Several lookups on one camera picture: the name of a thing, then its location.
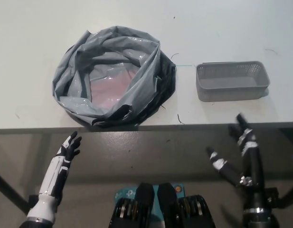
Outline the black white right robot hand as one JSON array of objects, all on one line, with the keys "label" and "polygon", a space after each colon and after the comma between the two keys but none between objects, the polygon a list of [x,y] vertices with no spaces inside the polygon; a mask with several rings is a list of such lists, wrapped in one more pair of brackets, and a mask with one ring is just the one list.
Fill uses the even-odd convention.
[{"label": "black white right robot hand", "polygon": [[243,162],[242,171],[237,170],[212,147],[207,147],[206,153],[216,172],[233,186],[262,190],[265,187],[265,179],[256,135],[242,114],[238,114],[236,120],[237,124],[228,126],[228,132],[239,147]]}]

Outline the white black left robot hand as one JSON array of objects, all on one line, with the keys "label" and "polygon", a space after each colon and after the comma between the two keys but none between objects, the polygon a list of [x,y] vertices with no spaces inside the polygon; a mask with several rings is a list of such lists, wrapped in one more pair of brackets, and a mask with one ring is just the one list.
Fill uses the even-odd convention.
[{"label": "white black left robot hand", "polygon": [[57,200],[62,199],[63,188],[71,162],[80,153],[78,147],[81,144],[81,140],[82,137],[77,137],[77,132],[75,131],[62,143],[49,164],[39,191],[40,194],[47,194]]}]

